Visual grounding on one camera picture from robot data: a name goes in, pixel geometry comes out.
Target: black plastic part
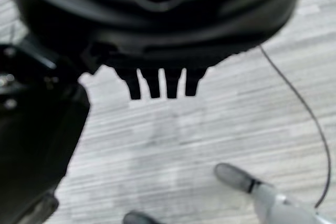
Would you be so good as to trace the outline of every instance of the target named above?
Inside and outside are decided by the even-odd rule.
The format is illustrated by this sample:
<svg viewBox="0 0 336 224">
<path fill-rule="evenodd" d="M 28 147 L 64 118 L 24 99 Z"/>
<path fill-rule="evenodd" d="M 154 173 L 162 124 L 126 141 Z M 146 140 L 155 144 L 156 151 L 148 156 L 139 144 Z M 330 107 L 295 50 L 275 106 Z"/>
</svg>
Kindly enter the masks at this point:
<svg viewBox="0 0 336 224">
<path fill-rule="evenodd" d="M 137 69 L 120 69 L 116 68 L 115 72 L 124 80 L 129 88 L 130 96 L 132 100 L 141 99 L 141 90 L 137 74 Z"/>
<path fill-rule="evenodd" d="M 185 95 L 194 97 L 197 94 L 199 81 L 205 76 L 207 69 L 187 69 Z"/>
<path fill-rule="evenodd" d="M 90 103 L 78 83 L 0 88 L 0 223 L 14 224 L 65 176 Z"/>
<path fill-rule="evenodd" d="M 82 45 L 105 42 L 120 52 L 105 61 L 112 67 L 206 68 L 269 39 L 287 22 L 296 1 L 196 0 L 154 16 L 97 0 L 16 3 L 44 44 L 57 45 L 51 47 L 55 51 L 76 46 L 69 57 L 79 58 Z"/>
<path fill-rule="evenodd" d="M 178 82 L 180 80 L 182 69 L 164 69 L 164 74 L 167 83 L 167 98 L 176 99 Z"/>
<path fill-rule="evenodd" d="M 161 224 L 161 222 L 143 212 L 131 211 L 124 216 L 122 224 Z"/>
<path fill-rule="evenodd" d="M 151 98 L 160 98 L 159 70 L 153 68 L 141 69 L 141 74 L 147 81 Z"/>
</svg>

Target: black cable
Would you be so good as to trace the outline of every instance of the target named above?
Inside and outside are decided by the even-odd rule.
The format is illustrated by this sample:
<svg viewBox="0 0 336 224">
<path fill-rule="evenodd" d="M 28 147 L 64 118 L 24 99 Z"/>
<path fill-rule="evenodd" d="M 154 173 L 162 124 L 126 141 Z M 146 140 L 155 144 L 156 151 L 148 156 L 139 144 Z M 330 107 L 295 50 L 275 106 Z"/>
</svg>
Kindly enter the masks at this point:
<svg viewBox="0 0 336 224">
<path fill-rule="evenodd" d="M 317 203 L 315 204 L 315 208 L 318 208 L 325 200 L 329 188 L 330 188 L 330 183 L 331 183 L 331 154 L 330 154 L 330 148 L 328 145 L 328 141 L 327 138 L 322 130 L 321 124 L 319 123 L 319 120 L 317 119 L 317 117 L 315 116 L 313 110 L 311 109 L 311 107 L 309 107 L 309 105 L 307 104 L 307 102 L 304 100 L 304 98 L 302 97 L 302 95 L 299 93 L 299 91 L 293 86 L 293 84 L 287 79 L 287 77 L 281 72 L 281 70 L 274 64 L 274 62 L 271 60 L 271 58 L 269 57 L 269 55 L 266 53 L 266 51 L 264 50 L 264 48 L 262 46 L 260 46 L 261 52 L 262 54 L 265 56 L 265 58 L 267 59 L 267 61 L 271 64 L 271 66 L 275 69 L 275 71 L 280 75 L 280 77 L 284 80 L 284 82 L 288 85 L 288 87 L 293 91 L 293 93 L 297 96 L 297 98 L 300 100 L 300 102 L 302 103 L 302 105 L 306 108 L 306 110 L 308 111 L 308 113 L 310 114 L 311 118 L 313 119 L 319 134 L 321 136 L 321 140 L 323 142 L 324 145 L 324 149 L 325 149 L 325 154 L 327 156 L 327 169 L 328 169 L 328 173 L 327 173 L 327 181 L 326 181 L 326 185 L 324 186 L 324 190 L 323 193 L 321 195 L 321 197 L 319 198 L 319 200 L 317 201 Z"/>
</svg>

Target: gray wood-grain floor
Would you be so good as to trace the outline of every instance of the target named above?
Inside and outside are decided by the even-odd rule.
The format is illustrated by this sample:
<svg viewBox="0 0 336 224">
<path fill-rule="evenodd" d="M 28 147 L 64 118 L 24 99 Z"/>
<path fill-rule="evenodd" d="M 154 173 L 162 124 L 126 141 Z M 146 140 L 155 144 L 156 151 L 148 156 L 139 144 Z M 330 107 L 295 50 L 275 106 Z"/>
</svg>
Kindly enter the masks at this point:
<svg viewBox="0 0 336 224">
<path fill-rule="evenodd" d="M 0 0 L 0 40 L 24 32 Z M 265 50 L 318 116 L 336 148 L 336 0 L 300 0 Z M 317 129 L 259 49 L 212 69 L 196 98 L 130 102 L 113 70 L 83 76 L 92 109 L 49 224 L 115 224 L 144 210 L 168 224 L 257 223 L 247 198 L 212 176 L 230 162 L 313 205 L 325 183 Z M 321 211 L 336 217 L 336 183 Z"/>
</svg>

